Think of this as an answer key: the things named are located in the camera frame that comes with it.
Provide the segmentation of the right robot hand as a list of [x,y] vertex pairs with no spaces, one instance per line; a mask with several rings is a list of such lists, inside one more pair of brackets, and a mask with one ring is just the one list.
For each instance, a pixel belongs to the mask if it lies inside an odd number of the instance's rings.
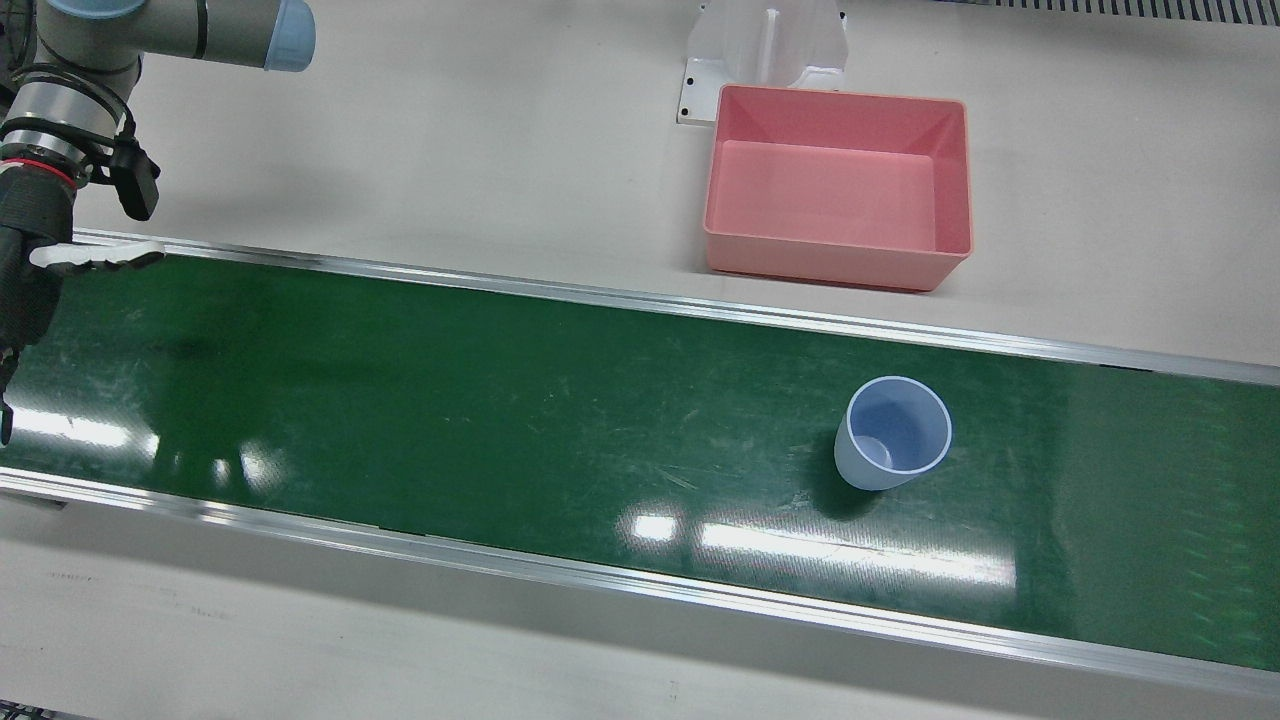
[[73,243],[76,191],[37,161],[4,161],[1,177],[1,392],[52,322],[67,277],[143,268],[165,258],[156,241],[114,246]]

